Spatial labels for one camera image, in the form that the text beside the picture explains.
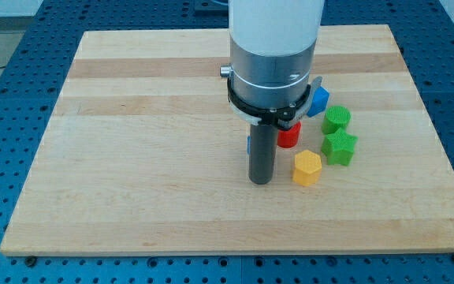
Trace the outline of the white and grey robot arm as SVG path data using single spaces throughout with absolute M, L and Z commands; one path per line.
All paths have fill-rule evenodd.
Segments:
M 282 108 L 307 89 L 323 0 L 229 0 L 231 88 L 246 104 Z

